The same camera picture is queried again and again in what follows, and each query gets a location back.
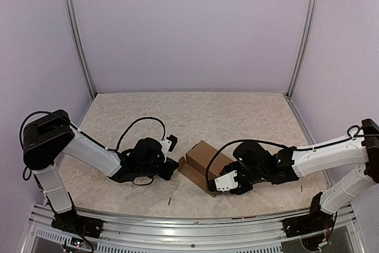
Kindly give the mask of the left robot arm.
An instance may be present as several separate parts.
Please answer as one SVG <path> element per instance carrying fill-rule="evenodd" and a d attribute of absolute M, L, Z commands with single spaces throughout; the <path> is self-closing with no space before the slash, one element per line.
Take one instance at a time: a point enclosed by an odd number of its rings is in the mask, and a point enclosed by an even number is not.
<path fill-rule="evenodd" d="M 79 231 L 83 220 L 57 170 L 57 157 L 76 158 L 119 184 L 137 178 L 160 177 L 169 181 L 179 167 L 168 156 L 177 144 L 176 136 L 163 135 L 161 140 L 143 138 L 135 147 L 120 151 L 102 145 L 83 132 L 71 122 L 65 110 L 37 111 L 32 115 L 40 118 L 32 122 L 24 120 L 19 132 L 23 161 L 39 183 L 56 220 L 70 232 Z"/>

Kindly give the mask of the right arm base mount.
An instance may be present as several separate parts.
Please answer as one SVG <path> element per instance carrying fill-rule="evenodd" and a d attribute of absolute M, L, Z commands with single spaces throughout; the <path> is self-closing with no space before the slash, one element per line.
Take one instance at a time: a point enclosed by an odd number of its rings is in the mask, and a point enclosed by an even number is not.
<path fill-rule="evenodd" d="M 290 217 L 282 221 L 287 238 L 325 230 L 331 228 L 333 224 L 333 216 L 328 214 L 317 214 L 315 216 L 305 214 L 302 216 Z"/>

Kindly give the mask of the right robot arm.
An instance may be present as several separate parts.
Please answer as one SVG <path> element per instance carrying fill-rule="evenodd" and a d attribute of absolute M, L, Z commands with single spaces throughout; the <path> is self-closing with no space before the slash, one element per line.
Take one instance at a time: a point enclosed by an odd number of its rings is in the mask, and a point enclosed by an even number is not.
<path fill-rule="evenodd" d="M 356 132 L 349 129 L 345 136 L 324 143 L 297 148 L 283 148 L 269 153 L 261 143 L 248 140 L 233 152 L 236 162 L 227 172 L 232 194 L 244 194 L 254 184 L 270 182 L 273 185 L 297 181 L 315 172 L 354 164 L 355 168 L 316 199 L 315 206 L 303 218 L 303 227 L 310 232 L 318 230 L 333 215 L 365 190 L 378 184 L 378 125 L 365 119 Z"/>

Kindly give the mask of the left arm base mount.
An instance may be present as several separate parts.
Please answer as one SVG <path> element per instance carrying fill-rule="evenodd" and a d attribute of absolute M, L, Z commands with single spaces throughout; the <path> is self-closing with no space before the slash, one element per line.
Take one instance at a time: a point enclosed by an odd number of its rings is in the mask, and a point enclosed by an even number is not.
<path fill-rule="evenodd" d="M 65 232 L 77 234 L 79 236 L 99 239 L 104 221 L 93 217 L 76 216 L 62 217 L 55 216 L 51 223 L 52 228 Z"/>

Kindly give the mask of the brown cardboard box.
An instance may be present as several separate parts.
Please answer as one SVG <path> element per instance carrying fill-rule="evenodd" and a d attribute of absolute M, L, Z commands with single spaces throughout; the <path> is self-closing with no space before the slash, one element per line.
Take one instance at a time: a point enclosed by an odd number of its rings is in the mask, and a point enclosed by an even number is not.
<path fill-rule="evenodd" d="M 179 160 L 178 171 L 188 178 L 195 185 L 204 190 L 211 197 L 215 197 L 217 192 L 209 192 L 206 187 L 205 171 L 211 158 L 216 154 L 217 149 L 209 145 L 207 142 L 201 140 L 193 146 L 185 156 Z M 211 180 L 219 176 L 224 166 L 232 163 L 233 161 L 224 154 L 219 154 L 216 160 L 212 163 L 209 178 Z"/>

